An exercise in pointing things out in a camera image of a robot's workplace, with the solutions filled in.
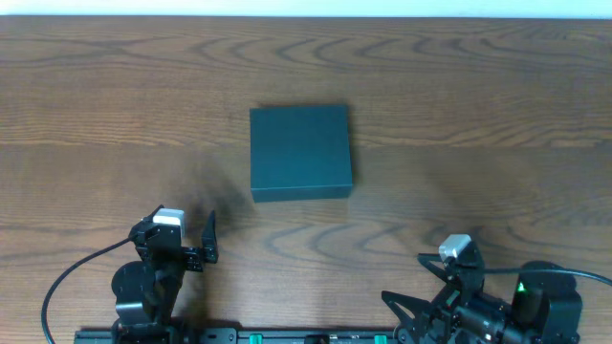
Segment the dark green box with lid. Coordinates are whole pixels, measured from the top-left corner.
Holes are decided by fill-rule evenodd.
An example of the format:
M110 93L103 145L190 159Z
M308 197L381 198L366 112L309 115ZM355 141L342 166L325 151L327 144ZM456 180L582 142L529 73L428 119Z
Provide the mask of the dark green box with lid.
M347 106L252 108L250 134L255 202L342 199L351 194Z

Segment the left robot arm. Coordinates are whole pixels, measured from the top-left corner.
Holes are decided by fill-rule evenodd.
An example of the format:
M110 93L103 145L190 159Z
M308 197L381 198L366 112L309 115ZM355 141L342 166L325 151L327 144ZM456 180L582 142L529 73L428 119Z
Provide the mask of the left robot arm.
M184 343L190 330L172 319L185 273L201 272L219 258L215 213L210 212L201 245L184 247L185 213L159 206L129 232L140 259L125 264L113 276L119 319L112 326L113 343Z

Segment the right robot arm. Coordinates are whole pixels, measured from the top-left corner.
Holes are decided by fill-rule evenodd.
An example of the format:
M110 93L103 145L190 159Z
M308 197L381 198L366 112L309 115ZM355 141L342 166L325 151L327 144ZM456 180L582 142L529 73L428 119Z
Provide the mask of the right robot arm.
M576 279L550 262L517 271L510 303L484 293L485 264L468 235L451 235L419 263L445 286L430 301L382 292L398 317L400 343L578 343L582 300Z

